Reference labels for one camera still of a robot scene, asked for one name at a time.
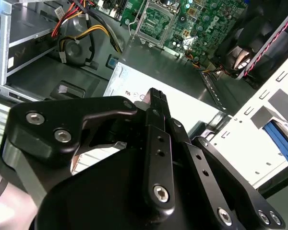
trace capacitor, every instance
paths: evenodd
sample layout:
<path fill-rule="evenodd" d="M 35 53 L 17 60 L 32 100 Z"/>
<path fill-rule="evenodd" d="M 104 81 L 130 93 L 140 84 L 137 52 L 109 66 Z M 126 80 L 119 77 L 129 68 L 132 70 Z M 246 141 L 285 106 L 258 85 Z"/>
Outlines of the capacitor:
<path fill-rule="evenodd" d="M 208 15 L 205 15 L 204 17 L 203 17 L 203 21 L 204 22 L 207 22 L 207 21 L 209 21 L 210 20 L 210 17 L 208 16 Z"/>
<path fill-rule="evenodd" d="M 175 2 L 175 3 L 173 4 L 173 7 L 174 7 L 175 9 L 177 9 L 177 8 L 179 7 L 179 2 Z"/>
<path fill-rule="evenodd" d="M 215 2 L 210 4 L 211 9 L 215 9 L 216 7 L 217 7 L 217 4 Z"/>
<path fill-rule="evenodd" d="M 223 11 L 223 12 L 222 12 L 222 15 L 223 15 L 223 16 L 229 16 L 229 11 Z"/>
<path fill-rule="evenodd" d="M 197 31 L 203 31 L 203 27 L 201 25 L 199 25 L 197 28 L 196 28 Z"/>

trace sticker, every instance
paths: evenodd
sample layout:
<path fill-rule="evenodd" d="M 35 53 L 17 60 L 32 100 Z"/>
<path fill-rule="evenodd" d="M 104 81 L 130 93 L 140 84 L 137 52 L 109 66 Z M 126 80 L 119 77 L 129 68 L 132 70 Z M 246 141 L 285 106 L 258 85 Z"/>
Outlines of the sticker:
<path fill-rule="evenodd" d="M 126 8 L 127 9 L 131 9 L 132 8 L 132 3 L 128 2 L 127 5 L 126 5 Z"/>
<path fill-rule="evenodd" d="M 63 10 L 63 7 L 59 6 L 58 8 L 56 8 L 54 10 L 54 12 L 56 13 L 56 16 L 58 17 L 59 20 L 62 19 L 62 17 L 65 15 L 65 12 Z"/>
<path fill-rule="evenodd" d="M 104 5 L 104 1 L 103 0 L 99 0 L 97 3 L 97 6 L 102 7 Z"/>
<path fill-rule="evenodd" d="M 8 60 L 8 69 L 14 65 L 14 57 L 9 58 Z"/>

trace cable connector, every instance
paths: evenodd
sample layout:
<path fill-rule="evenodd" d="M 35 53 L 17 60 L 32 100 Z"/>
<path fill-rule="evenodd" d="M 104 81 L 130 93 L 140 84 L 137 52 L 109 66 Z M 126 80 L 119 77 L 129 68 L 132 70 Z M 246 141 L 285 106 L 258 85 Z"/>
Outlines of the cable connector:
<path fill-rule="evenodd" d="M 61 62 L 64 64 L 66 63 L 66 54 L 65 54 L 65 51 L 63 52 L 59 52 L 59 57 L 61 58 Z"/>

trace wire bundle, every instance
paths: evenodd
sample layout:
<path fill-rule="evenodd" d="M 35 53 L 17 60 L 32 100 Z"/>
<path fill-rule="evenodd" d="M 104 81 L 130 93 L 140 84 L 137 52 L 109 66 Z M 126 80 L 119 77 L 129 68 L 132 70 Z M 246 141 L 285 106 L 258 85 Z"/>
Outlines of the wire bundle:
<path fill-rule="evenodd" d="M 65 41 L 70 39 L 70 40 L 74 40 L 74 41 L 79 41 L 83 38 L 85 38 L 87 35 L 89 35 L 92 31 L 94 30 L 102 30 L 103 32 L 105 32 L 105 34 L 107 36 L 109 36 L 109 33 L 106 31 L 106 29 L 101 26 L 101 25 L 94 25 L 92 27 L 90 27 L 88 30 L 84 31 L 82 34 L 78 35 L 78 36 L 66 36 L 66 37 L 63 37 L 60 41 L 59 41 L 59 45 L 60 45 L 60 52 L 64 52 L 64 44 L 65 44 Z"/>
<path fill-rule="evenodd" d="M 80 11 L 80 8 L 78 6 L 75 7 L 75 3 L 73 2 L 71 4 L 70 8 L 65 13 L 65 15 L 59 20 L 56 27 L 54 27 L 54 30 L 52 31 L 51 37 L 55 37 L 59 34 L 59 28 L 62 26 L 62 24 L 65 20 L 69 20 L 69 19 L 76 17 L 80 14 L 82 14 L 82 11 Z"/>
<path fill-rule="evenodd" d="M 59 34 L 59 28 L 62 26 L 62 24 L 73 18 L 76 17 L 82 13 L 87 13 L 89 16 L 93 17 L 94 19 L 96 19 L 101 25 L 96 25 L 96 26 L 88 26 L 88 29 L 86 31 L 84 31 L 82 34 L 78 35 L 78 36 L 66 36 L 64 38 L 62 38 L 60 40 L 60 51 L 64 51 L 64 45 L 65 45 L 65 40 L 67 39 L 72 39 L 75 41 L 79 41 L 82 38 L 88 36 L 92 31 L 96 30 L 96 29 L 100 29 L 102 31 L 104 31 L 106 33 L 107 36 L 109 36 L 110 38 L 110 43 L 112 44 L 112 46 L 114 47 L 114 49 L 118 52 L 118 53 L 122 53 L 122 50 L 120 48 L 118 39 L 116 37 L 116 35 L 114 34 L 113 30 L 111 29 L 111 27 L 109 27 L 106 22 L 100 17 L 98 16 L 95 12 L 93 12 L 89 6 L 85 5 L 85 2 L 87 0 L 81 0 L 80 2 L 78 0 L 69 0 L 69 2 L 71 3 L 70 8 L 67 10 L 66 14 L 60 19 L 60 21 L 58 22 L 58 24 L 56 25 L 56 27 L 54 28 L 51 36 L 55 37 Z M 88 1 L 90 5 L 94 5 L 93 2 L 91 2 L 90 0 Z"/>
<path fill-rule="evenodd" d="M 189 50 L 186 51 L 185 56 L 186 56 L 186 58 L 187 58 L 188 60 L 190 60 L 190 61 L 192 62 L 192 65 L 193 65 L 195 68 L 197 68 L 197 69 L 200 68 L 199 62 L 198 62 L 198 61 L 194 61 L 194 57 L 193 57 L 193 55 L 191 54 L 191 52 L 190 52 Z"/>

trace screw hole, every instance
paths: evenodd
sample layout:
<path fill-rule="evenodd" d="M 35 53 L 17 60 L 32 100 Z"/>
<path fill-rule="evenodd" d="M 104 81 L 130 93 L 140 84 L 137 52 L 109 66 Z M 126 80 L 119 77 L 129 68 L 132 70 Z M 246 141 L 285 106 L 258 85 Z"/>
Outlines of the screw hole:
<path fill-rule="evenodd" d="M 132 108 L 132 105 L 128 101 L 124 101 L 124 105 L 129 109 Z"/>
<path fill-rule="evenodd" d="M 158 140 L 159 140 L 160 142 L 164 142 L 164 139 L 163 139 L 162 137 L 158 137 Z"/>
<path fill-rule="evenodd" d="M 206 170 L 203 170 L 203 174 L 204 174 L 205 176 L 209 176 L 209 173 L 208 173 Z"/>
<path fill-rule="evenodd" d="M 157 153 L 159 154 L 160 157 L 164 157 L 165 156 L 164 152 L 162 152 L 161 150 L 158 150 Z"/>

